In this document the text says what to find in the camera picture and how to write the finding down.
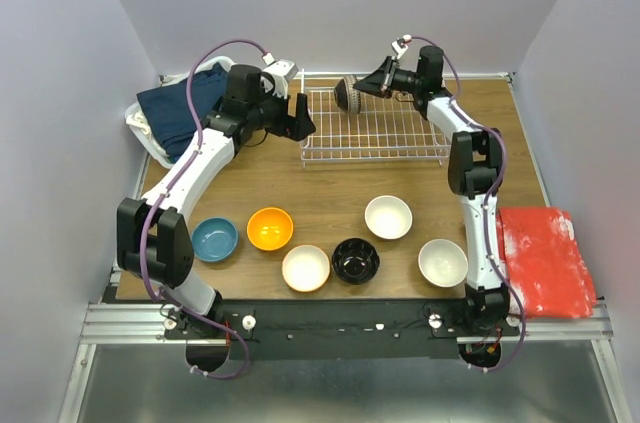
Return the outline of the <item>red floral bowl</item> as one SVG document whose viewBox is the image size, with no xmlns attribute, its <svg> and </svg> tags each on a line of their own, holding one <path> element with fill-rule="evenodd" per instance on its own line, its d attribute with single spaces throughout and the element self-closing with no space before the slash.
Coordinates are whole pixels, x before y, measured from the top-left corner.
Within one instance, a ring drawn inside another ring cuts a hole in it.
<svg viewBox="0 0 640 423">
<path fill-rule="evenodd" d="M 300 245 L 291 249 L 282 261 L 286 285 L 297 292 L 309 293 L 321 288 L 330 275 L 327 254 L 317 246 Z"/>
</svg>

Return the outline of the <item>white wire dish rack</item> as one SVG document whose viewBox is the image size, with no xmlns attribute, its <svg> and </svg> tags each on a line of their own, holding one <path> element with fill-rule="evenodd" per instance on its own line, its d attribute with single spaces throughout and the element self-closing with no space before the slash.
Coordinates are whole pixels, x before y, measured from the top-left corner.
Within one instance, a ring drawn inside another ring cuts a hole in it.
<svg viewBox="0 0 640 423">
<path fill-rule="evenodd" d="M 307 72 L 298 78 L 307 95 L 316 132 L 300 144 L 302 164 L 434 161 L 449 157 L 449 141 L 431 122 L 414 111 L 408 94 L 381 99 L 364 95 L 361 111 L 338 107 L 334 89 L 342 73 Z"/>
</svg>

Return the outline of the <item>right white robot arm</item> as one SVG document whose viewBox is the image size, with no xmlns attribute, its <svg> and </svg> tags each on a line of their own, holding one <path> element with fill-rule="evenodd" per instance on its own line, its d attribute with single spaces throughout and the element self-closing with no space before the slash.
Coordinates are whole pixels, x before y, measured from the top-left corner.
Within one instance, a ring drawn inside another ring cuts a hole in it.
<svg viewBox="0 0 640 423">
<path fill-rule="evenodd" d="M 380 98 L 409 93 L 414 109 L 449 140 L 448 185 L 463 210 L 469 264 L 460 322 L 467 332 L 480 335 L 504 319 L 510 308 L 496 227 L 505 144 L 497 130 L 472 119 L 445 88 L 443 68 L 448 59 L 442 48 L 422 46 L 414 71 L 400 66 L 410 42 L 408 36 L 394 41 L 394 54 L 353 88 Z"/>
</svg>

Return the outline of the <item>white ribbed bowl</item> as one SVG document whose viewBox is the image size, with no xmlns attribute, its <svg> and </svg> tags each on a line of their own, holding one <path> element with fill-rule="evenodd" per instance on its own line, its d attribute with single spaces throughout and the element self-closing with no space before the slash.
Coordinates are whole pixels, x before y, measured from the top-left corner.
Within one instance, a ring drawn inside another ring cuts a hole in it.
<svg viewBox="0 0 640 423">
<path fill-rule="evenodd" d="M 364 218 L 367 228 L 375 236 L 385 240 L 404 237 L 413 224 L 409 205 L 392 195 L 372 199 L 365 208 Z"/>
</svg>

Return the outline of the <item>dark patterned bowl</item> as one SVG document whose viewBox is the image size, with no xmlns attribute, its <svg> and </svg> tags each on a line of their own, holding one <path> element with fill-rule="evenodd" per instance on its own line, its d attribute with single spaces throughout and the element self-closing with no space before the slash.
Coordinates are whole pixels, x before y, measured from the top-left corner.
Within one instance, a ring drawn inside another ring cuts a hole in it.
<svg viewBox="0 0 640 423">
<path fill-rule="evenodd" d="M 351 115 L 361 113 L 361 94 L 355 88 L 358 79 L 355 75 L 345 75 L 334 87 L 334 99 L 337 107 Z"/>
</svg>

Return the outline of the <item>orange bowl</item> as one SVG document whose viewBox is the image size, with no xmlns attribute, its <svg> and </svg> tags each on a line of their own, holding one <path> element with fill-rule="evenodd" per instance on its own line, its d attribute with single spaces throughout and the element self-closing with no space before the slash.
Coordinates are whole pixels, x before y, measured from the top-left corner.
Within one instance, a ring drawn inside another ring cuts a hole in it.
<svg viewBox="0 0 640 423">
<path fill-rule="evenodd" d="M 250 243 L 262 251 L 275 251 L 286 246 L 294 233 L 291 216 L 283 209 L 266 207 L 256 211 L 247 222 Z"/>
</svg>

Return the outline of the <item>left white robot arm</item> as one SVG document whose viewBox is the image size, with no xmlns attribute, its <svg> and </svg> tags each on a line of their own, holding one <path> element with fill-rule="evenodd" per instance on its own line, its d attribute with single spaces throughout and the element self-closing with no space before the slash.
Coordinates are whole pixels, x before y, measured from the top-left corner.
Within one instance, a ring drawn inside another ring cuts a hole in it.
<svg viewBox="0 0 640 423">
<path fill-rule="evenodd" d="M 288 84 L 297 72 L 288 60 L 263 69 L 233 65 L 224 95 L 201 119 L 178 162 L 141 198 L 126 198 L 117 208 L 119 268 L 142 279 L 152 299 L 180 306 L 188 313 L 188 327 L 201 338 L 220 330 L 223 299 L 193 267 L 189 216 L 215 176 L 254 132 L 264 130 L 296 142 L 314 133 L 306 96 L 297 95 L 295 113 L 288 113 Z"/>
</svg>

